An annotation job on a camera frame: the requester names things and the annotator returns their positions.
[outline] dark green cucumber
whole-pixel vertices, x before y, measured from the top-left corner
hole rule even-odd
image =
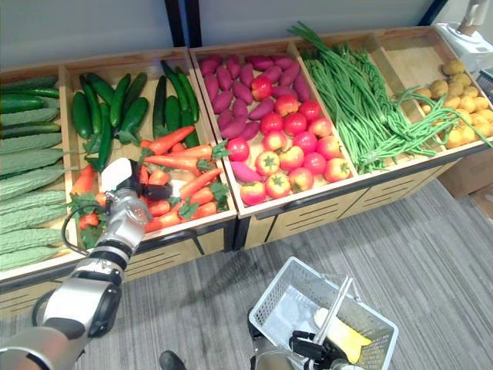
[[[47,98],[55,98],[58,99],[60,97],[60,93],[58,89],[53,87],[39,87],[36,89],[2,89],[3,94],[22,94],[22,95],[35,95],[35,96],[46,96]]]
[[[0,96],[1,113],[17,113],[42,108],[45,105],[40,98],[29,95],[5,94]]]
[[[191,110],[186,110],[182,112],[182,124],[181,127],[193,126],[193,113]],[[197,136],[197,131],[194,130],[189,134],[183,141],[187,148],[193,148],[194,146],[199,146],[199,137]]]
[[[161,66],[163,67],[163,71],[166,74],[166,77],[171,81],[171,84],[175,88],[176,96],[178,96],[179,106],[182,111],[185,112],[189,108],[189,102],[186,98],[185,88],[182,83],[179,81],[178,76],[173,72],[173,70],[166,64],[164,60],[161,61]]]
[[[127,91],[125,100],[123,101],[123,112],[126,113],[129,110],[132,103],[140,96],[140,93],[144,89],[144,86],[147,82],[147,74],[141,72],[137,75],[137,77],[132,81],[129,87],[129,91]]]
[[[29,126],[17,126],[8,127],[0,130],[0,136],[2,139],[8,139],[11,137],[38,135],[40,133],[59,133],[60,126],[56,123],[37,123]]]
[[[190,85],[190,81],[188,80],[188,77],[186,77],[186,74],[179,66],[176,66],[175,70],[179,81],[185,89],[186,98],[190,105],[190,111],[192,112],[193,122],[195,123],[199,120],[199,101],[197,100],[195,92],[193,91],[192,85]]]
[[[58,81],[57,76],[42,76],[34,77],[32,79],[23,79],[22,81],[15,81],[3,84],[0,86],[2,90],[13,89],[37,89],[39,87],[53,87]]]
[[[86,78],[96,93],[101,96],[106,104],[110,105],[115,94],[115,90],[113,90],[110,84],[95,73],[88,73]]]
[[[113,95],[111,107],[109,108],[109,121],[113,127],[120,127],[122,122],[123,101],[125,100],[125,92],[129,84],[130,74],[127,73],[119,80],[118,85],[116,85],[115,95]]]
[[[164,112],[166,108],[166,77],[161,76],[157,83],[156,95],[154,96],[153,108],[153,138],[165,136],[167,134]]]
[[[86,97],[80,91],[75,93],[72,101],[72,123],[80,137],[88,139],[91,136],[92,123],[89,106]]]
[[[98,157],[91,158],[86,157],[86,160],[91,164],[98,172],[102,172],[108,162],[109,154],[111,153],[111,123],[109,122],[109,107],[106,103],[100,103],[101,109],[101,143],[99,144]]]
[[[101,132],[101,111],[99,110],[98,97],[94,92],[94,89],[89,85],[86,78],[83,75],[79,76],[80,86],[84,91],[87,99],[87,103],[89,104],[89,110],[91,112],[91,122],[92,122],[92,131],[94,133]]]
[[[130,133],[135,136],[139,132],[148,109],[149,101],[146,98],[140,97],[133,102],[123,119],[122,128],[120,129],[120,134],[123,134],[119,136],[120,143],[130,143],[130,140],[126,137],[125,133]]]
[[[177,131],[180,128],[180,114],[178,98],[174,95],[168,96],[164,111],[164,120],[168,133]]]

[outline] white plastic basket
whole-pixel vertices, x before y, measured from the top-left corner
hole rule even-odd
[[[274,345],[289,351],[294,330],[318,332],[314,314],[319,308],[329,309],[338,290],[322,274],[291,257],[253,307],[250,322]],[[362,348],[357,365],[386,370],[397,341],[397,326],[349,294],[337,317],[371,340]]]

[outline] red tomato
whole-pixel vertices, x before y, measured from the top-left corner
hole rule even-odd
[[[313,121],[320,115],[321,109],[317,102],[307,100],[300,105],[298,112],[303,114],[308,122]]]
[[[266,195],[265,185],[260,181],[242,185],[240,189],[241,199],[247,206],[254,206],[255,204],[262,203],[265,200]]]
[[[267,135],[269,131],[282,131],[283,117],[279,113],[268,113],[260,120],[260,132]]]
[[[280,168],[285,171],[291,171],[303,165],[305,156],[299,146],[292,146],[287,151],[279,155]]]
[[[349,170],[349,164],[342,158],[333,158],[327,162],[327,169],[325,170],[324,177],[329,183],[335,183],[347,179],[351,175]]]
[[[292,170],[289,175],[291,190],[294,193],[309,190],[314,185],[314,175],[310,170],[300,167]]]
[[[272,82],[266,76],[258,76],[252,81],[253,98],[259,102],[270,96],[272,93]]]
[[[261,176],[269,176],[279,170],[279,156],[275,152],[263,152],[255,160],[255,168]]]
[[[273,199],[285,197],[291,191],[290,179],[284,173],[270,175],[265,182],[265,190]]]
[[[296,136],[307,129],[307,119],[301,113],[291,113],[284,118],[284,132],[289,136]]]
[[[298,111],[298,99],[294,95],[282,95],[274,103],[274,111],[282,117]]]
[[[317,153],[322,154],[326,160],[342,157],[337,137],[329,135],[318,140]]]
[[[303,167],[310,170],[314,176],[321,175],[327,167],[327,161],[319,153],[309,153],[305,156]]]
[[[315,134],[316,137],[325,137],[332,134],[332,121],[327,118],[317,118],[310,123],[308,131]]]
[[[314,152],[317,148],[317,138],[314,134],[303,131],[294,137],[293,145],[299,146],[303,153],[308,154]]]
[[[265,150],[282,150],[287,145],[286,135],[282,131],[270,131],[263,137],[262,145]]]
[[[230,151],[228,157],[234,162],[243,162],[250,155],[250,147],[243,137],[237,137],[228,141],[226,149]]]

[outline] potato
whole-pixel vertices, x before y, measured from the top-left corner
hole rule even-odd
[[[444,74],[451,76],[463,73],[465,71],[465,66],[462,61],[456,59],[444,64],[441,69]]]
[[[431,91],[430,89],[426,89],[426,88],[421,88],[421,89],[417,89],[414,91],[415,93],[417,94],[420,94],[422,96],[426,96],[427,98],[431,99]]]
[[[467,110],[464,110],[464,109],[462,109],[462,108],[458,108],[458,109],[456,109],[455,111],[456,111],[457,113],[459,113],[459,114],[460,114],[460,115],[461,115],[461,116],[465,119],[465,122],[464,122],[462,119],[460,119],[460,120],[459,120],[459,124],[460,124],[461,126],[465,126],[465,125],[466,125],[466,123],[468,123],[468,124],[470,124],[470,125],[472,124],[472,118],[471,118],[471,115],[469,114],[469,112],[468,112]]]
[[[465,126],[461,128],[461,135],[462,135],[462,143],[464,144],[472,143],[473,141],[477,140],[475,131],[469,126]]]
[[[450,82],[448,84],[448,95],[449,96],[459,96],[464,91],[464,87],[459,82]]]
[[[473,113],[476,110],[475,101],[470,96],[465,96],[461,99],[459,108],[467,110],[469,113]]]
[[[479,91],[474,86],[466,86],[464,87],[464,91],[462,92],[462,94],[470,96],[471,98],[475,98],[479,95]]]
[[[429,114],[429,112],[431,112],[431,107],[428,104],[423,104],[421,106],[421,109],[423,110],[424,114]]]
[[[449,96],[444,101],[444,108],[457,109],[460,103],[461,103],[461,98],[459,98],[458,96]]]
[[[483,123],[475,125],[475,129],[477,131],[479,131],[479,133],[484,137],[490,137],[491,135],[493,135],[493,133],[491,132],[491,129],[490,129],[490,123],[486,120]]]
[[[487,123],[489,125],[489,121],[486,118],[484,118],[481,114],[472,113],[471,119],[472,119],[472,126],[479,126],[484,123]]]
[[[476,105],[476,110],[487,109],[490,105],[488,99],[483,97],[474,98],[474,102]]]
[[[493,112],[489,109],[482,109],[476,112],[477,114],[482,115],[488,121],[493,122]]]
[[[452,129],[450,135],[448,135],[448,141],[445,144],[447,149],[457,148],[462,145],[462,130]]]
[[[453,75],[450,78],[450,82],[459,82],[461,83],[464,87],[470,86],[471,85],[471,79],[469,78],[468,75],[465,73],[459,73],[458,75]]]
[[[431,84],[430,90],[432,99],[440,99],[448,93],[448,84],[443,79],[437,79]]]

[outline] green vegetable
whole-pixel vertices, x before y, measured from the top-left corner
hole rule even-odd
[[[214,195],[217,209],[221,211],[228,210],[228,193],[230,192],[230,188],[219,181],[215,181],[210,184],[210,191]]]
[[[185,127],[185,126],[193,126],[192,112],[190,112],[189,110],[182,112],[181,127]],[[189,134],[183,142],[185,143],[185,146],[187,148],[193,148],[194,146],[198,146],[200,143],[196,129],[191,134]]]
[[[89,106],[86,96],[78,91],[72,101],[72,123],[75,130],[83,139],[87,139],[92,134],[92,123],[89,115]]]
[[[198,208],[199,208],[199,204],[198,203],[190,204],[190,198],[188,198],[186,202],[179,209],[178,215],[181,218],[189,220],[190,218],[192,218],[192,216],[195,214]]]
[[[18,210],[65,203],[65,191],[32,191],[0,202],[0,216]]]
[[[56,123],[33,123],[28,126],[14,126],[2,128],[0,130],[0,136],[3,139],[9,139],[12,137],[20,137],[20,136],[31,136],[38,135],[41,133],[59,133],[60,126]]]
[[[175,74],[175,72],[173,72],[173,70],[166,64],[164,60],[161,61],[161,66],[163,67],[163,71],[166,74],[166,77],[168,77],[173,87],[175,88],[175,92],[179,100],[179,106],[181,107],[182,111],[188,110],[189,102],[186,98],[185,88],[179,81],[178,76]]]
[[[103,223],[100,222],[97,227],[89,225],[85,230],[82,230],[80,232],[82,244],[84,245],[85,249],[91,249],[96,246],[96,243],[101,236],[103,229]]]
[[[0,156],[0,174],[46,167],[63,157],[61,149],[33,149]]]
[[[89,85],[86,78],[83,75],[79,76],[80,86],[84,91],[87,103],[89,104],[89,110],[91,112],[91,122],[92,122],[92,131],[94,133],[101,132],[101,111],[99,110],[98,105],[98,97],[94,92],[94,89]]]
[[[17,113],[42,108],[45,105],[36,96],[5,94],[0,95],[0,113]]]
[[[18,195],[53,183],[63,175],[64,172],[65,169],[62,165],[55,165],[29,171],[7,180],[0,180],[0,189],[2,189],[2,191],[0,191],[0,200],[17,197]]]
[[[98,153],[101,146],[101,133],[93,133],[91,139],[87,143],[83,143],[82,146],[88,154]]]
[[[102,120],[102,132],[99,143],[99,154],[97,158],[86,157],[88,163],[90,163],[98,172],[102,172],[106,167],[109,155],[111,153],[111,123],[109,122],[109,107],[105,103],[99,104],[101,107],[101,120]]]
[[[179,66],[177,66],[175,70],[179,81],[182,83],[182,86],[185,89],[186,99],[188,100],[190,110],[192,111],[193,123],[196,123],[199,120],[199,102],[186,74],[181,70]]]
[[[28,210],[18,210],[11,214],[4,214],[0,216],[0,234],[38,226],[56,220],[66,214],[67,208],[64,205],[59,204],[30,208]]]
[[[2,127],[20,125],[23,123],[34,123],[51,121],[59,114],[55,108],[41,108],[35,110],[26,110],[25,112],[6,113],[0,115]]]
[[[60,101],[55,98],[49,98],[46,96],[40,96],[39,97],[43,102],[45,102],[45,107],[46,108],[56,108],[60,109]]]
[[[166,109],[164,111],[164,122],[168,133],[173,133],[180,128],[179,101],[176,96],[171,95],[166,99]]]
[[[147,74],[141,72],[137,75],[137,77],[133,80],[132,84],[129,87],[129,90],[126,93],[125,100],[123,101],[123,112],[126,113],[129,110],[132,103],[140,96],[140,93],[144,89],[144,86],[147,82]]]
[[[39,87],[53,87],[58,81],[57,76],[34,77],[32,79],[23,79],[22,81],[5,83],[2,90],[13,89],[37,89]]]
[[[2,235],[0,255],[23,251],[29,248],[45,247],[62,241],[62,232],[58,229],[39,228],[12,231]]]
[[[165,136],[168,133],[164,112],[166,108],[166,77],[161,76],[157,83],[153,108],[153,138]]]
[[[86,78],[96,93],[102,97],[106,104],[110,105],[115,94],[115,90],[113,90],[110,84],[95,73],[88,73]]]
[[[434,156],[436,151],[430,141],[442,143],[436,135],[445,132],[448,137],[458,124],[460,114],[444,108],[444,98],[437,103],[425,98],[433,114],[411,125],[400,105],[424,97],[408,90],[397,100],[389,98],[384,77],[367,52],[354,51],[346,45],[329,49],[303,23],[290,31],[317,49],[304,53],[304,62],[358,173],[383,170],[386,160],[396,163],[401,153]]]
[[[54,99],[58,99],[60,97],[59,90],[52,88],[52,87],[39,87],[36,89],[13,89],[13,90],[2,89],[2,91],[0,91],[0,93],[1,94],[12,93],[12,94],[22,94],[22,95],[46,96],[46,97],[54,98]]]
[[[34,247],[25,251],[3,254],[2,258],[0,258],[0,271],[7,271],[12,268],[48,260],[62,249],[63,248]]]
[[[119,140],[122,144],[128,144],[131,140],[127,139],[125,133],[136,135],[143,123],[144,117],[149,108],[149,101],[140,97],[130,106],[129,111],[123,119],[122,128],[119,132]]]
[[[220,160],[225,156],[229,156],[231,152],[226,149],[226,145],[228,144],[228,140],[223,140],[219,144],[213,147],[213,155],[212,160]]]
[[[123,101],[125,100],[125,92],[129,84],[130,74],[127,73],[119,80],[118,85],[116,85],[115,95],[113,96],[109,109],[109,121],[113,127],[120,127],[122,123]]]
[[[62,142],[61,133],[43,133],[0,140],[0,154],[22,152],[30,149],[51,148]]]

